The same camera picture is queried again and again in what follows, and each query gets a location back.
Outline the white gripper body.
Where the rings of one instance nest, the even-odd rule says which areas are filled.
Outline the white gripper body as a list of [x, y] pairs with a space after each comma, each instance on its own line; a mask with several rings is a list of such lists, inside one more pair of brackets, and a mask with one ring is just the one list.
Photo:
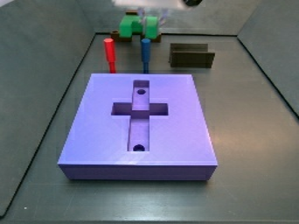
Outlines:
[[187, 10], [201, 5], [203, 0], [111, 0], [115, 6]]

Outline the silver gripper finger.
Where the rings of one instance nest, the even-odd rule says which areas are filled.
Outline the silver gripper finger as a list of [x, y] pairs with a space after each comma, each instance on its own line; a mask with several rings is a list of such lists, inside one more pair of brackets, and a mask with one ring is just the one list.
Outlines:
[[149, 23], [147, 23], [147, 15], [146, 15], [146, 9], [143, 7], [139, 7], [138, 8], [138, 16], [141, 18], [141, 24], [143, 26], [143, 34], [145, 34], [145, 37], [147, 39], [150, 39], [150, 36], [149, 36]]
[[162, 13], [159, 16], [159, 27], [165, 25], [167, 17], [169, 17], [169, 9], [162, 9]]

